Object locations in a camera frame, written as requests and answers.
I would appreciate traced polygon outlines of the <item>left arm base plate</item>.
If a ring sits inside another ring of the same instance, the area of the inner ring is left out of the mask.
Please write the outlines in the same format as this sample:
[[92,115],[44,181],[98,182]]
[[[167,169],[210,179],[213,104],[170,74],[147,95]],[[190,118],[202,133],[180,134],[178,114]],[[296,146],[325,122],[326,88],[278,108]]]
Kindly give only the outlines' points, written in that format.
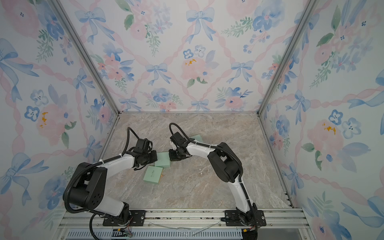
[[103,221],[104,227],[142,227],[146,217],[145,210],[123,211],[119,216],[106,215]]

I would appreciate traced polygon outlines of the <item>small green jewelry box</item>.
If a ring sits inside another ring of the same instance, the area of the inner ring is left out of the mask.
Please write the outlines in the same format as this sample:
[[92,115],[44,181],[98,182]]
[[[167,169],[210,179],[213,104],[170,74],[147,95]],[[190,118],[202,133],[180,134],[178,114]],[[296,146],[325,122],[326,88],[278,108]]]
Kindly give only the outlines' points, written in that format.
[[151,184],[158,184],[163,173],[163,168],[148,166],[144,175],[144,181]]

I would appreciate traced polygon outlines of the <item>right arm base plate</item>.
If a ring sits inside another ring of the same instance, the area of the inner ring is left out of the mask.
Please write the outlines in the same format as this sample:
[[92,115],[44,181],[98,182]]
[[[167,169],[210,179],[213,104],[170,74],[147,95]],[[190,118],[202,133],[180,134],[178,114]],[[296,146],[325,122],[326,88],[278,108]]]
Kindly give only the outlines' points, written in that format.
[[239,210],[226,210],[225,216],[221,218],[221,221],[226,223],[227,227],[265,227],[267,225],[264,212],[261,210],[248,211],[242,213]]

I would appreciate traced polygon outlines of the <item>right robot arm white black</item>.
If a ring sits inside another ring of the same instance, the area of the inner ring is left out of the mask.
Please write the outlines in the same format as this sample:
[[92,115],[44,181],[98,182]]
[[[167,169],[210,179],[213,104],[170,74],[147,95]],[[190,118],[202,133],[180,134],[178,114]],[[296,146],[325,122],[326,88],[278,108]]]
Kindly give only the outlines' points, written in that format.
[[244,169],[240,159],[226,143],[208,145],[182,136],[179,132],[170,137],[172,161],[197,156],[207,159],[220,180],[227,183],[235,199],[240,222],[245,226],[260,227],[257,206],[251,200],[243,182]]

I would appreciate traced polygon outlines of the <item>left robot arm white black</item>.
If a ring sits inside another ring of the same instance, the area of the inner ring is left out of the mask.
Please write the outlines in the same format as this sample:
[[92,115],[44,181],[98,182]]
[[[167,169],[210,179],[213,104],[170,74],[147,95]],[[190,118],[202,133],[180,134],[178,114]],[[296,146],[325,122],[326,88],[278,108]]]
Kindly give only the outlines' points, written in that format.
[[105,194],[107,179],[125,170],[141,170],[157,161],[157,152],[148,139],[138,139],[134,147],[94,164],[81,163],[75,170],[63,200],[67,212],[90,212],[123,225],[131,219],[129,204]]

